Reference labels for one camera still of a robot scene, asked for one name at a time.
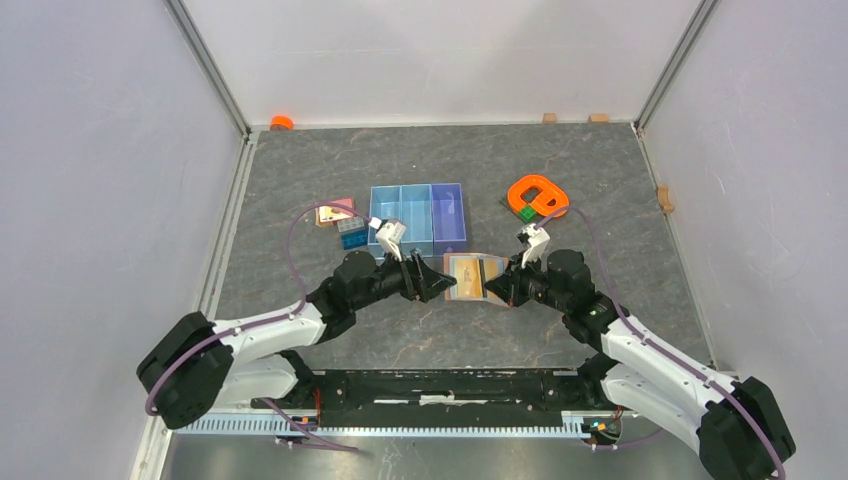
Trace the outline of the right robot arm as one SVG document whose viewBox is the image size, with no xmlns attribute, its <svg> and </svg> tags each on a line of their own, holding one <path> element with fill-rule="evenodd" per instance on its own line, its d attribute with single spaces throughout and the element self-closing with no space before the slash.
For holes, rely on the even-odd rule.
<svg viewBox="0 0 848 480">
<path fill-rule="evenodd" d="M 771 389 L 716 371 L 654 335 L 596 289 L 582 253 L 514 256 L 485 288 L 511 307 L 529 301 L 562 313 L 569 333 L 596 350 L 577 392 L 591 408 L 632 410 L 688 445 L 714 479 L 781 479 L 797 451 Z"/>
</svg>

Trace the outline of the brown leather card holder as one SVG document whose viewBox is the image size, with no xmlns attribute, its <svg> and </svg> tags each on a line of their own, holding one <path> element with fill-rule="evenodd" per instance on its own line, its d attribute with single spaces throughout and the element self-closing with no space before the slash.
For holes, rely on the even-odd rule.
<svg viewBox="0 0 848 480">
<path fill-rule="evenodd" d="M 445 253 L 444 273 L 456 279 L 445 292 L 448 301 L 479 301 L 501 307 L 507 304 L 485 288 L 485 283 L 504 272 L 508 260 L 482 253 Z"/>
</svg>

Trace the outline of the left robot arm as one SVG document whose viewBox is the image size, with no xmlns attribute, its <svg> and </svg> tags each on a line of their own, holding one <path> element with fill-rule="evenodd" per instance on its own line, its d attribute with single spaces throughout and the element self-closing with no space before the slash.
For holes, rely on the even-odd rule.
<svg viewBox="0 0 848 480">
<path fill-rule="evenodd" d="M 218 405 L 269 398 L 302 407 L 313 397 L 314 381 L 297 366 L 293 349 L 340 336 L 355 324 L 357 311 L 393 295 L 425 303 L 456 283 L 417 253 L 377 262 L 354 251 L 288 307 L 235 320 L 188 313 L 137 367 L 145 411 L 177 430 Z"/>
</svg>

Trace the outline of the orange credit card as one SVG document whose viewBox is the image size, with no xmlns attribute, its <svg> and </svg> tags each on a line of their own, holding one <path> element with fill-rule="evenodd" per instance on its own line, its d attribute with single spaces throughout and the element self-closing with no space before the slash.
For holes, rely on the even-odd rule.
<svg viewBox="0 0 848 480">
<path fill-rule="evenodd" d="M 452 257 L 451 275 L 457 280 L 457 284 L 452 289 L 454 299 L 479 300 L 484 297 L 481 264 L 477 257 Z"/>
</svg>

